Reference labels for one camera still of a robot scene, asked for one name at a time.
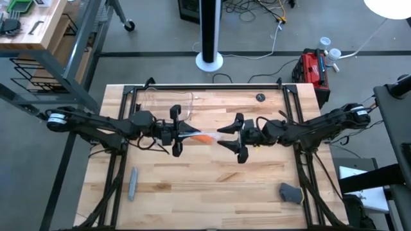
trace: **white container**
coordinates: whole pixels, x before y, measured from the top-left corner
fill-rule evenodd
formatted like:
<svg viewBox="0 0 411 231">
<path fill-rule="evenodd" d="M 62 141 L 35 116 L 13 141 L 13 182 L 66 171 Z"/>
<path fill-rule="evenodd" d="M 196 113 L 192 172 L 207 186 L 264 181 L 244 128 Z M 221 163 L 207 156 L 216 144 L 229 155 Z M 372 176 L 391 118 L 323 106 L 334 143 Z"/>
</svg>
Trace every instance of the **white container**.
<svg viewBox="0 0 411 231">
<path fill-rule="evenodd" d="M 33 0 L 38 7 L 49 7 L 53 0 Z"/>
<path fill-rule="evenodd" d="M 339 49 L 333 48 L 328 51 L 328 55 L 326 57 L 326 67 L 332 67 L 335 64 L 335 61 L 337 61 L 340 57 L 341 51 Z"/>
<path fill-rule="evenodd" d="M 320 41 L 319 41 L 319 44 L 317 45 L 317 48 L 326 50 L 329 45 L 331 45 L 331 39 L 329 39 L 327 37 L 322 37 L 322 38 L 320 38 Z"/>
</svg>

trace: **butcher block tabletop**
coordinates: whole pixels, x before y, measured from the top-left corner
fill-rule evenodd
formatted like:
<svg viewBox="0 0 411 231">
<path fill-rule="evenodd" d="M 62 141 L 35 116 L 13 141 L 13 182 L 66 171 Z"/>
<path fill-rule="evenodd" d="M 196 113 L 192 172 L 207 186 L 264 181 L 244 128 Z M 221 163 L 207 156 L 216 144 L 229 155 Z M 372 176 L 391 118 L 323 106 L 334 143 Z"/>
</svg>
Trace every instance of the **butcher block tabletop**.
<svg viewBox="0 0 411 231">
<path fill-rule="evenodd" d="M 20 14 L 20 33 L 14 37 L 0 36 L 0 49 L 47 49 L 66 4 L 67 0 L 53 0 L 50 7 L 38 7 L 33 3 L 28 13 Z M 0 13 L 4 13 L 3 20 L 8 17 L 5 6 L 0 8 Z M 37 21 L 44 23 L 29 35 Z"/>
<path fill-rule="evenodd" d="M 101 115 L 118 117 L 124 85 L 108 85 Z M 311 84 L 297 84 L 304 119 L 320 115 Z M 169 118 L 173 102 L 193 97 L 191 117 L 186 121 L 204 132 L 233 123 L 237 112 L 245 119 L 263 116 L 268 119 L 284 118 L 278 113 L 286 111 L 280 90 L 193 90 L 181 94 L 167 90 L 137 93 L 137 103 L 152 111 L 157 118 Z M 266 96 L 264 102 L 256 94 Z M 235 135 L 221 135 L 219 139 L 234 140 Z M 142 142 L 147 145 L 152 140 Z M 238 164 L 233 152 L 218 145 L 201 143 L 193 139 L 183 142 L 179 158 L 163 152 L 141 151 L 128 147 L 123 191 L 119 206 L 117 229 L 284 229 L 306 228 L 302 205 L 283 202 L 278 193 L 280 183 L 299 187 L 292 147 L 274 145 L 253 148 L 249 146 L 249 159 Z M 337 176 L 328 145 L 319 147 L 318 155 L 328 169 L 334 183 Z M 79 225 L 93 211 L 103 196 L 109 155 L 99 153 L 89 159 L 84 185 L 74 225 Z M 116 162 L 117 173 L 119 161 Z M 313 161 L 320 195 L 336 216 L 347 223 L 343 203 L 328 181 L 317 160 Z M 138 169 L 138 184 L 133 202 L 128 201 L 128 183 L 133 167 Z M 311 196 L 311 214 L 318 223 Z M 109 202 L 106 223 L 112 212 Z"/>
</svg>

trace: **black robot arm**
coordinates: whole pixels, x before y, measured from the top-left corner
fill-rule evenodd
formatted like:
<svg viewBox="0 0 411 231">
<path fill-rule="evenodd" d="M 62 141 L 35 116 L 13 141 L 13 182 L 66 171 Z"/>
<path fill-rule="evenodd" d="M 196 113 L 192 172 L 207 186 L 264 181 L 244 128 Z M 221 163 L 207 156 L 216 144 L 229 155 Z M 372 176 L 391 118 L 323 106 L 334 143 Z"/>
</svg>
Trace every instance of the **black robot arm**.
<svg viewBox="0 0 411 231">
<path fill-rule="evenodd" d="M 142 136 L 152 137 L 163 146 L 169 146 L 174 141 L 173 156 L 179 157 L 182 152 L 180 133 L 199 132 L 199 130 L 179 121 L 181 106 L 170 108 L 172 123 L 155 118 L 149 111 L 138 111 L 128 119 L 113 119 L 77 110 L 73 107 L 62 107 L 46 111 L 47 127 L 54 132 L 76 132 L 89 143 L 99 142 L 104 148 L 119 150 L 121 145 L 129 140 L 140 139 Z"/>
<path fill-rule="evenodd" d="M 260 119 L 267 121 L 263 129 L 258 125 Z M 244 120 L 244 115 L 237 113 L 232 125 L 217 131 L 230 134 L 238 132 L 238 139 L 218 143 L 238 154 L 238 163 L 243 164 L 249 156 L 246 145 L 272 146 L 278 143 L 291 146 L 299 143 L 303 151 L 311 153 L 317 150 L 324 139 L 334 139 L 345 129 L 365 128 L 370 121 L 368 109 L 357 103 L 346 104 L 301 124 L 258 117 L 254 126 L 252 119 Z"/>
</svg>

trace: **red tool case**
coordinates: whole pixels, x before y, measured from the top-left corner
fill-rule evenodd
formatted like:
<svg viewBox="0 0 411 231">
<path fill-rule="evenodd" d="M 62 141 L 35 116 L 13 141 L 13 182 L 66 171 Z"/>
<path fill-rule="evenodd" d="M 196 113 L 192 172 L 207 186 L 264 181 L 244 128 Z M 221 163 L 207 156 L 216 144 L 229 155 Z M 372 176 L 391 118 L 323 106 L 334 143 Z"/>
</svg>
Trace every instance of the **red tool case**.
<svg viewBox="0 0 411 231">
<path fill-rule="evenodd" d="M 305 49 L 292 72 L 293 83 L 312 83 L 319 107 L 328 102 L 330 90 L 326 56 L 320 49 Z"/>
</svg>

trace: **wooden shelf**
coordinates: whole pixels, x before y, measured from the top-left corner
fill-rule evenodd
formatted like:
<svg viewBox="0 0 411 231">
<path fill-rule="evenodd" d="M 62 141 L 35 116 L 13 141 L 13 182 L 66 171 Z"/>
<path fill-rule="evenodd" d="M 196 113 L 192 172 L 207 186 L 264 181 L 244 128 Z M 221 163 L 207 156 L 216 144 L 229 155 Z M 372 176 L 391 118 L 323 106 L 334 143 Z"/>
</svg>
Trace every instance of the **wooden shelf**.
<svg viewBox="0 0 411 231">
<path fill-rule="evenodd" d="M 51 52 L 51 54 L 55 54 L 55 51 L 57 50 L 57 47 L 62 40 L 64 33 L 66 32 L 66 29 L 70 23 L 70 20 L 67 16 L 63 15 L 61 16 L 60 20 L 57 23 L 56 30 L 50 40 L 48 50 Z M 38 64 L 31 55 L 28 54 L 20 54 L 19 59 L 27 59 L 27 60 L 32 60 L 32 61 L 16 61 L 18 64 Z"/>
<path fill-rule="evenodd" d="M 38 7 L 34 4 L 28 13 L 21 15 L 19 19 L 21 32 L 18 35 L 12 38 L 0 37 L 0 49 L 47 49 L 66 4 L 67 0 L 53 0 L 50 7 Z M 29 31 L 37 21 L 44 23 L 29 35 Z"/>
</svg>

